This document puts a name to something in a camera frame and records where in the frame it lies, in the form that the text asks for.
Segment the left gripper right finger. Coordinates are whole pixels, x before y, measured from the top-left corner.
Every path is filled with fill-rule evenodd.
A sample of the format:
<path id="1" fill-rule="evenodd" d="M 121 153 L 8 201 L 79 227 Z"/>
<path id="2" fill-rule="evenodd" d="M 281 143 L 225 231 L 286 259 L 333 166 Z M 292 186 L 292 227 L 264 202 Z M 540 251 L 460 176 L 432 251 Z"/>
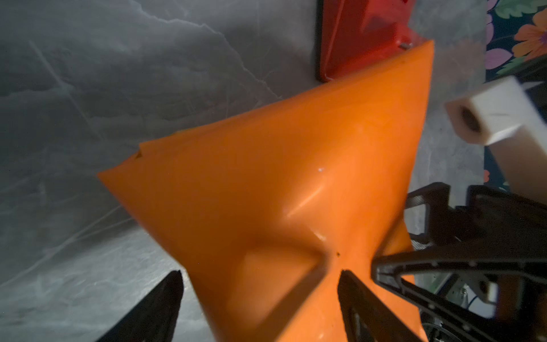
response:
<path id="1" fill-rule="evenodd" d="M 341 272 L 337 292 L 349 342 L 420 340 L 353 272 Z"/>

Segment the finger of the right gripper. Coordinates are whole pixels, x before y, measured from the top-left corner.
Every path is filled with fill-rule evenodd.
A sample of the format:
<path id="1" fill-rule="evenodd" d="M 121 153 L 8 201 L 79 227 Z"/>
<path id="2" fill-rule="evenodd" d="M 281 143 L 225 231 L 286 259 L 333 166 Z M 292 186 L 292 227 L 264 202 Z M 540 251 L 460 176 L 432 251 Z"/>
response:
<path id="1" fill-rule="evenodd" d="M 546 285 L 545 239 L 476 239 L 445 247 L 380 256 L 372 261 L 371 277 L 378 286 L 436 316 L 450 326 L 517 326 L 533 309 L 511 319 L 485 319 L 403 279 L 428 272 L 518 276 L 531 284 Z"/>

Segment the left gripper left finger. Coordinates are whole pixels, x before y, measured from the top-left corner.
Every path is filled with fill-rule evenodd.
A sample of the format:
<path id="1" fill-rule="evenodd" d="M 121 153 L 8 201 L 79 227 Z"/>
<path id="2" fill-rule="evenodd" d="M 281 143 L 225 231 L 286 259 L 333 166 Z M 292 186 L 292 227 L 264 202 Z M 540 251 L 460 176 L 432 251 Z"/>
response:
<path id="1" fill-rule="evenodd" d="M 171 271 L 100 341 L 171 341 L 184 294 L 182 272 Z"/>

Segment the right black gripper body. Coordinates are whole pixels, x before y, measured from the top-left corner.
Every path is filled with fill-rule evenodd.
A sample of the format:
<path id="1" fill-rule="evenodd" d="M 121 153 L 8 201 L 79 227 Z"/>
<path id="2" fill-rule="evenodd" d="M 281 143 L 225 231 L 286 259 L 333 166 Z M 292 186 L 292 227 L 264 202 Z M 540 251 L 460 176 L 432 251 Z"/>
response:
<path id="1" fill-rule="evenodd" d="M 468 284 L 494 316 L 484 318 L 438 292 L 402 283 L 402 297 L 460 341 L 546 340 L 546 206 L 484 185 L 450 207 L 450 187 L 414 192 L 406 208 L 424 206 L 424 249 L 402 256 L 403 274 L 447 273 Z"/>

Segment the yellow wrapping paper sheet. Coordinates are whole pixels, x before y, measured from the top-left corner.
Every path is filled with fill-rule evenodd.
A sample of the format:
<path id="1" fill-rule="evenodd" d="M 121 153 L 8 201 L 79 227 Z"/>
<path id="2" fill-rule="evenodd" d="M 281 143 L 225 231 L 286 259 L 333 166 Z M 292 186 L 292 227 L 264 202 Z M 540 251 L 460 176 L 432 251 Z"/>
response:
<path id="1" fill-rule="evenodd" d="M 218 341 L 344 341 L 352 271 L 424 340 L 418 309 L 370 277 L 408 252 L 403 219 L 434 42 L 255 111 L 155 141 L 98 178 L 187 271 Z"/>

